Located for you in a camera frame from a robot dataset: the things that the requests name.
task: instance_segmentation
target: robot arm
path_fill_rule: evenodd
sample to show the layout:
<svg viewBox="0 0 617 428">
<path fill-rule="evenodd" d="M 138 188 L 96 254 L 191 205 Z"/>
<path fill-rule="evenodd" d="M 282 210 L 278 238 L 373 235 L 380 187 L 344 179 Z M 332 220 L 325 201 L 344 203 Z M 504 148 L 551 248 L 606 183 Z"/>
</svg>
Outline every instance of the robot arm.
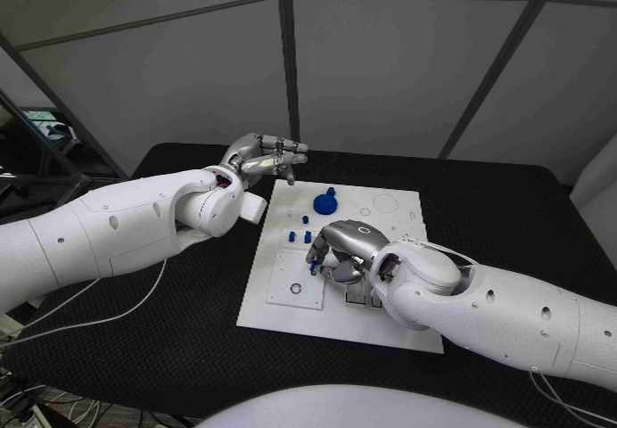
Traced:
<svg viewBox="0 0 617 428">
<path fill-rule="evenodd" d="M 306 262 L 322 262 L 327 246 L 345 252 L 342 259 L 367 275 L 389 316 L 406 328 L 430 327 L 510 367 L 617 391 L 615 307 L 495 267 L 459 267 L 427 243 L 390 243 L 352 220 L 324 227 Z M 342 263 L 316 270 L 334 281 L 350 279 Z"/>
<path fill-rule="evenodd" d="M 217 166 L 107 185 L 0 226 L 0 314 L 64 285 L 151 266 L 223 236 L 237 218 L 257 223 L 266 202 L 244 189 L 262 174 L 292 185 L 305 152 L 305 144 L 249 134 Z"/>
</svg>

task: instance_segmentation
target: hole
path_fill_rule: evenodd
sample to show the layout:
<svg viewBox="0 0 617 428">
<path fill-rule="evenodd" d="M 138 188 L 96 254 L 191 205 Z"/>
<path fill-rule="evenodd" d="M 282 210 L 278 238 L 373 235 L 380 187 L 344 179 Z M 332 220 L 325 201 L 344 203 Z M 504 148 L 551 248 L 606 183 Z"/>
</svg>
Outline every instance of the hole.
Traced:
<svg viewBox="0 0 617 428">
<path fill-rule="evenodd" d="M 112 227 L 112 230 L 118 229 L 119 223 L 118 223 L 118 218 L 115 216 L 109 217 L 109 226 Z"/>
<path fill-rule="evenodd" d="M 550 317 L 551 317 L 550 310 L 549 310 L 549 308 L 544 306 L 544 307 L 541 308 L 541 319 L 543 319 L 544 321 L 547 321 L 547 320 L 550 319 Z"/>
</svg>

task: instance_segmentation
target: blue cylindrical object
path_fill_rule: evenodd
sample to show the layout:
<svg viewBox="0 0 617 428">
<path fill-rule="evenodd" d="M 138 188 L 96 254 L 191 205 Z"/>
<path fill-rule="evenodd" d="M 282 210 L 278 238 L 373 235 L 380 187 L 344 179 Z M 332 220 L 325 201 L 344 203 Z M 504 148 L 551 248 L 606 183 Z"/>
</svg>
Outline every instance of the blue cylindrical object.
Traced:
<svg viewBox="0 0 617 428">
<path fill-rule="evenodd" d="M 338 201 L 337 201 L 337 198 L 334 197 L 334 194 L 335 194 L 334 187 L 328 187 L 327 192 L 324 194 L 319 194 L 312 201 L 314 211 L 318 214 L 322 214 L 324 216 L 331 214 L 338 207 Z"/>
</svg>

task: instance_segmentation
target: black table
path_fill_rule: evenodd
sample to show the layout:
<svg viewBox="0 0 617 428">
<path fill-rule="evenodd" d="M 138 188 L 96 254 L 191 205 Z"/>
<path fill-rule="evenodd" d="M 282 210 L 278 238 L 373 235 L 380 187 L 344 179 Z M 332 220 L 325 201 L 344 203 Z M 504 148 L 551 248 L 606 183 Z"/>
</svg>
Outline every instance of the black table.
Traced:
<svg viewBox="0 0 617 428">
<path fill-rule="evenodd" d="M 159 144 L 135 176 L 216 164 L 226 147 Z M 533 166 L 311 152 L 299 180 L 420 192 L 430 241 L 617 304 L 617 275 L 550 171 Z M 252 191 L 269 198 L 273 177 Z M 230 232 L 169 259 L 148 302 L 116 322 L 61 332 L 5 353 L 28 379 L 84 397 L 184 416 L 207 416 L 265 392 L 316 383 L 381 386 L 449 399 L 531 426 L 577 426 L 534 391 L 527 373 L 459 349 L 442 356 L 234 326 L 260 226 Z M 159 264 L 105 279 L 28 333 L 132 307 Z M 83 286 L 44 300 L 48 311 Z M 566 402 L 617 416 L 617 396 L 554 380 Z"/>
</svg>

